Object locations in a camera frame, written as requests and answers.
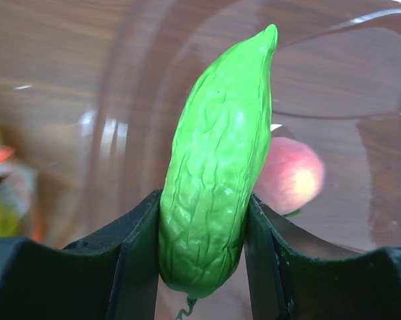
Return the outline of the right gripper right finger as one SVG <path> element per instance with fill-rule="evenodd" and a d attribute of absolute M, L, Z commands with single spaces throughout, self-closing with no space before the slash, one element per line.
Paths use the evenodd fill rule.
<path fill-rule="evenodd" d="M 254 319 L 401 319 L 401 247 L 339 247 L 252 196 L 244 250 Z"/>

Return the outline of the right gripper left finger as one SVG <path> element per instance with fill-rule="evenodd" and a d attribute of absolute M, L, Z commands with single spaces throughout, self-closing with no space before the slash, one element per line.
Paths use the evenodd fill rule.
<path fill-rule="evenodd" d="M 0 237 L 0 319 L 153 319 L 160 196 L 63 249 Z"/>

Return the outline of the pink fake peach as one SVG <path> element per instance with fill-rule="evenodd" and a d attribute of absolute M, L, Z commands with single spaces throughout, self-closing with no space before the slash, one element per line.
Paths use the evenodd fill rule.
<path fill-rule="evenodd" d="M 325 174 L 323 161 L 308 145 L 274 137 L 254 193 L 273 211 L 287 215 L 322 191 Z"/>

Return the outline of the clear zip top bag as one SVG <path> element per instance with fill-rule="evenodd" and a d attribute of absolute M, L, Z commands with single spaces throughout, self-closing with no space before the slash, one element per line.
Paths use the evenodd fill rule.
<path fill-rule="evenodd" d="M 18 160 L 0 134 L 0 237 L 23 235 L 41 242 L 44 234 L 37 210 L 37 172 Z"/>

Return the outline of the light green fake gourd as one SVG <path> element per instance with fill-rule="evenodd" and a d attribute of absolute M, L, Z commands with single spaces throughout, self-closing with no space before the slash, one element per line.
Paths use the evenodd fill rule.
<path fill-rule="evenodd" d="M 240 258 L 250 195 L 270 148 L 270 68 L 278 30 L 232 46 L 197 79 L 172 143 L 160 200 L 163 281 L 192 299 L 218 289 Z"/>

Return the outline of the pink transparent plastic tub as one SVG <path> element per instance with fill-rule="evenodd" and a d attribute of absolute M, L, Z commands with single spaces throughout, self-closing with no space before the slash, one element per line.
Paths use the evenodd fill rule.
<path fill-rule="evenodd" d="M 126 242 L 104 313 L 82 319 L 152 319 L 159 279 L 197 301 L 216 296 L 245 258 L 255 319 L 401 319 L 401 246 L 365 253 L 336 247 L 288 220 L 329 193 L 325 174 L 349 184 L 324 213 L 401 212 L 401 149 L 389 147 L 401 116 L 401 6 L 353 18 L 278 45 L 280 26 L 220 41 L 212 59 L 187 43 L 161 57 L 117 65 L 129 92 L 101 101 L 75 125 L 50 128 L 91 141 L 90 168 L 121 184 L 118 199 L 87 207 L 98 231 Z"/>

